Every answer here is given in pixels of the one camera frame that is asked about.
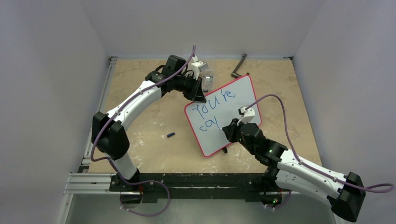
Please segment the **pink framed whiteboard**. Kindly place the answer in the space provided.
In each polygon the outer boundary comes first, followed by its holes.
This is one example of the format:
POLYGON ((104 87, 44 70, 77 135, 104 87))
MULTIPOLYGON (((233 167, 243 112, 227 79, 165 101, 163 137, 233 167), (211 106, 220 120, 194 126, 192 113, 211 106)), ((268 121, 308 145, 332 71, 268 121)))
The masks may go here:
POLYGON ((184 113, 205 157, 209 157, 231 143, 223 128, 234 118, 240 118, 238 109, 256 101, 250 75, 244 75, 206 95, 206 103, 189 103, 184 113))

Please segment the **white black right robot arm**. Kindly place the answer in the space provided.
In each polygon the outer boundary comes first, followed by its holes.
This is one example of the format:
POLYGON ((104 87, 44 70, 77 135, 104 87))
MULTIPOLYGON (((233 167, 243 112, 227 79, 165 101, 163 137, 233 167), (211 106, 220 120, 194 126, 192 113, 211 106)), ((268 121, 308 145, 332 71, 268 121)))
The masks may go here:
POLYGON ((329 203, 331 211, 340 218, 356 222, 366 197, 361 177, 328 170, 294 155, 291 149, 267 139, 255 123, 238 123, 237 119, 223 127, 226 139, 240 143, 270 173, 262 177, 263 186, 298 191, 329 203))

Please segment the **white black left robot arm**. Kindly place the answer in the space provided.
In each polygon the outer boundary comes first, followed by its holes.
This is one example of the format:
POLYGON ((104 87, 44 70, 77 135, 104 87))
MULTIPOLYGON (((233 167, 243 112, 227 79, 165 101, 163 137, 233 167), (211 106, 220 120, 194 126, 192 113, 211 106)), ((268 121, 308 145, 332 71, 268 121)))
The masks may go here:
POLYGON ((127 129, 152 103, 166 93, 178 91, 192 102, 205 103, 202 90, 202 71, 208 69, 204 61, 192 55, 184 60, 170 55, 165 64, 148 73, 139 88, 121 104, 103 113, 97 112, 92 119, 92 150, 105 154, 118 173, 121 185, 128 191, 138 188, 140 172, 127 154, 130 142, 127 129))

